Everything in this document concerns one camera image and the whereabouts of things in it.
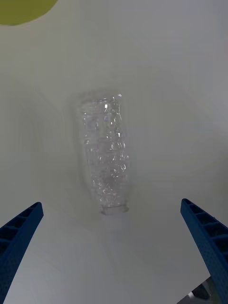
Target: plastic bottle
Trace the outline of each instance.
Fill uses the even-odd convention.
[[[120,114],[121,95],[86,102],[81,109],[83,148],[92,195],[104,214],[126,212],[129,156]]]

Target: white surface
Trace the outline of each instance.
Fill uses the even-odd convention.
[[[0,27],[0,225],[44,218],[5,304],[175,304],[208,276],[187,197],[228,225],[226,1],[59,0]],[[123,94],[133,171],[118,228],[80,179],[74,107]]]

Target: yellow ball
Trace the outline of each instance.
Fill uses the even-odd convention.
[[[48,12],[57,0],[0,0],[0,24],[17,25]]]

